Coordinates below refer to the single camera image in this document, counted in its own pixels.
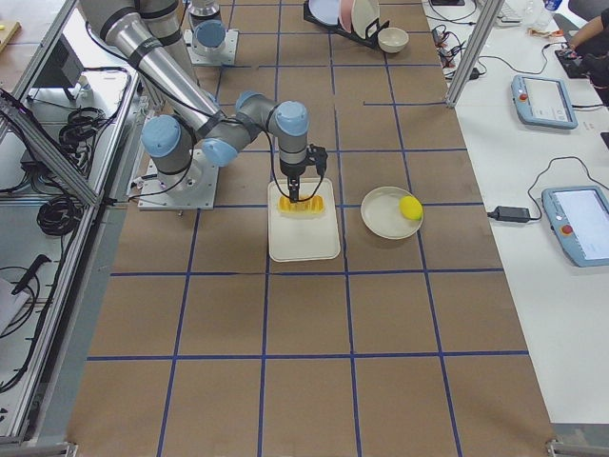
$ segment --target dish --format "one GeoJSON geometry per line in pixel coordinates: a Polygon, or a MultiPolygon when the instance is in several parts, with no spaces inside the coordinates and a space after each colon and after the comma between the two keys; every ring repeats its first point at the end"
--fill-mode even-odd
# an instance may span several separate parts
{"type": "Polygon", "coordinates": [[[421,228],[419,221],[406,219],[400,213],[400,199],[410,192],[400,188],[374,189],[362,200],[362,218],[366,226],[382,238],[401,240],[421,228]]]}
{"type": "Polygon", "coordinates": [[[400,52],[408,44],[408,40],[408,33],[395,27],[388,27],[379,32],[379,47],[385,52],[400,52]]]}
{"type": "MultiPolygon", "coordinates": [[[[285,191],[286,180],[279,180],[285,191]]],[[[302,178],[301,195],[311,194],[319,178],[302,178]]],[[[268,195],[268,254],[275,262],[333,259],[341,252],[339,226],[334,207],[332,182],[324,178],[317,195],[324,198],[325,211],[311,217],[281,214],[277,203],[281,194],[270,182],[268,195]]]]}
{"type": "Polygon", "coordinates": [[[339,0],[309,0],[308,8],[315,19],[327,26],[339,23],[339,0]]]}
{"type": "Polygon", "coordinates": [[[352,31],[351,10],[353,10],[353,0],[341,0],[339,22],[341,23],[343,29],[349,33],[352,31]]]}
{"type": "Polygon", "coordinates": [[[379,7],[378,0],[354,0],[353,8],[351,9],[351,24],[355,33],[364,40],[370,38],[375,31],[377,31],[377,25],[373,25],[368,30],[366,36],[366,29],[370,24],[373,24],[381,17],[381,8],[379,7]]]}

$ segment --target yellow ball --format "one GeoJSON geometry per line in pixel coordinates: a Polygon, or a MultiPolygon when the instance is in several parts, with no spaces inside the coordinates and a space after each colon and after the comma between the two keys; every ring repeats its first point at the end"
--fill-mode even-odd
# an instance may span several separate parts
{"type": "Polygon", "coordinates": [[[420,221],[422,218],[422,205],[412,195],[406,195],[400,199],[400,212],[406,219],[420,221]]]}

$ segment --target blue tablet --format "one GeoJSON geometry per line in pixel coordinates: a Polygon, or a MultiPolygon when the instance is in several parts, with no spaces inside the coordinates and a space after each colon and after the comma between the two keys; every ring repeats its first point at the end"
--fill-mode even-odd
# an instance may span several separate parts
{"type": "Polygon", "coordinates": [[[546,189],[543,209],[578,267],[609,265],[609,202],[596,186],[546,189]]]}
{"type": "Polygon", "coordinates": [[[512,80],[512,99],[524,124],[554,129],[578,126],[567,88],[560,79],[517,74],[512,80]]]}

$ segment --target screen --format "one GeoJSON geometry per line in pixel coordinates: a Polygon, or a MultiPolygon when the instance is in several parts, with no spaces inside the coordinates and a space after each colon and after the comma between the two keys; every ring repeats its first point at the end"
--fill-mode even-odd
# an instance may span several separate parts
{"type": "Polygon", "coordinates": [[[609,213],[595,190],[555,193],[586,260],[609,258],[609,213]]]}
{"type": "Polygon", "coordinates": [[[558,82],[533,78],[523,80],[533,117],[548,121],[571,121],[558,82]]]}

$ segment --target yellow food item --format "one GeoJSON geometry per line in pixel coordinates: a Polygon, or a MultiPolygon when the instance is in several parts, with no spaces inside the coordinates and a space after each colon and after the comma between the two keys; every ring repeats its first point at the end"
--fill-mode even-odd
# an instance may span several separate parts
{"type": "Polygon", "coordinates": [[[324,198],[321,195],[313,195],[313,198],[302,195],[301,200],[304,201],[291,203],[289,198],[282,195],[277,208],[283,214],[321,214],[324,212],[324,198]]]}
{"type": "Polygon", "coordinates": [[[406,195],[400,199],[400,212],[406,219],[420,221],[422,218],[422,205],[412,195],[406,195]]]}

